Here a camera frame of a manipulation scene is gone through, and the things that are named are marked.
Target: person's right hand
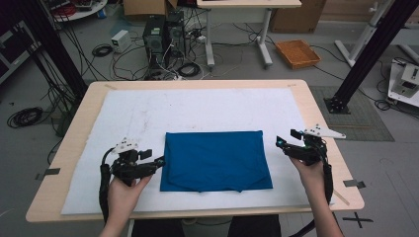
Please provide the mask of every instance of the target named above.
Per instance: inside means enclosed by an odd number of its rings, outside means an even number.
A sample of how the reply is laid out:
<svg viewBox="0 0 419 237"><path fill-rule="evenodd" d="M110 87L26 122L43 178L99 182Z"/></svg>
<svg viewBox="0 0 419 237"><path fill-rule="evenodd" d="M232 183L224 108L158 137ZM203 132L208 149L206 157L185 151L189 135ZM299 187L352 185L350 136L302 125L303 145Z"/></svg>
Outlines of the person's right hand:
<svg viewBox="0 0 419 237"><path fill-rule="evenodd" d="M324 173L323 163L317 162L310 166L306 166L295 158L290 157L291 161L298 169L299 177L305 187L308 195L323 195L324 196Z"/></svg>

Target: white sheet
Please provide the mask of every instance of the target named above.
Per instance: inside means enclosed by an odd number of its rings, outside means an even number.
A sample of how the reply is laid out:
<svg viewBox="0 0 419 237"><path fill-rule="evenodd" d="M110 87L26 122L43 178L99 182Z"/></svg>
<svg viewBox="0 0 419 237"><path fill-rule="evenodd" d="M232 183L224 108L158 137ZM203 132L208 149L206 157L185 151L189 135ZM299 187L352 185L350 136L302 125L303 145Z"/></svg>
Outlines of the white sheet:
<svg viewBox="0 0 419 237"><path fill-rule="evenodd" d="M99 166L104 153L124 137L163 155L166 131L263 130L274 188L263 191L162 193L161 169L144 189L135 211L308 206L298 173L276 147L279 135L289 143L290 129L304 129L290 89L197 89L110 91L77 163L62 214L101 213ZM116 155L109 155L112 164Z"/></svg>

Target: floor mat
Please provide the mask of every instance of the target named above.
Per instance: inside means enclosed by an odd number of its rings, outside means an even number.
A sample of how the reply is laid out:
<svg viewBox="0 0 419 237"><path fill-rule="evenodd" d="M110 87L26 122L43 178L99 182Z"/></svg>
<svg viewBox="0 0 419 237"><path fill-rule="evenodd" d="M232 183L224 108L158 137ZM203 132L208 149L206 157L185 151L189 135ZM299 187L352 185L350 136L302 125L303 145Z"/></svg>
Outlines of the floor mat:
<svg viewBox="0 0 419 237"><path fill-rule="evenodd" d="M346 134L347 140L394 141L371 102L357 91L348 103L349 115L335 115L327 111L324 98L332 98L339 87L310 87L330 129Z"/></svg>

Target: human arm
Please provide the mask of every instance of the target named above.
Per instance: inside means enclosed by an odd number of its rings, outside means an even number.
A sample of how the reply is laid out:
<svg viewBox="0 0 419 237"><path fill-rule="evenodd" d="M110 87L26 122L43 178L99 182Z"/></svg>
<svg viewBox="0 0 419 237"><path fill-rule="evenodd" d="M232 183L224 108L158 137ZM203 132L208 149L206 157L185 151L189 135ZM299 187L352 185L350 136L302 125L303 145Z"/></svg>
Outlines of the human arm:
<svg viewBox="0 0 419 237"><path fill-rule="evenodd" d="M343 236L327 203L324 190L323 163L306 166L297 159L291 161L298 169L302 185L314 216L317 236Z"/></svg>
<svg viewBox="0 0 419 237"><path fill-rule="evenodd" d="M151 176L148 176L142 178L138 183L135 183L134 180L131 187L128 187L118 178L111 181L108 191L109 217L100 237L120 236L136 206L139 195L150 179Z"/></svg>

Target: human hand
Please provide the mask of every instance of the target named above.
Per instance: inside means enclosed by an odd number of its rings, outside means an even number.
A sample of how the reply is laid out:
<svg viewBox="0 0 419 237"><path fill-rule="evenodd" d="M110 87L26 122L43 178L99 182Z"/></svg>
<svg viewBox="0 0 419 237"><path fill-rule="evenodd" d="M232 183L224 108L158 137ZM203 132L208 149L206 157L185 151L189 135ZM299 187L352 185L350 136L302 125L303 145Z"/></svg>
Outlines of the human hand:
<svg viewBox="0 0 419 237"><path fill-rule="evenodd" d="M111 181L108 191L109 217L101 236L120 236L136 206L139 195L151 177L144 177L138 183L133 180L131 187L118 178Z"/></svg>
<svg viewBox="0 0 419 237"><path fill-rule="evenodd" d="M290 157L299 172L302 185L308 195L322 195L324 196L324 173L323 163L317 162L310 166L306 166L304 162Z"/></svg>

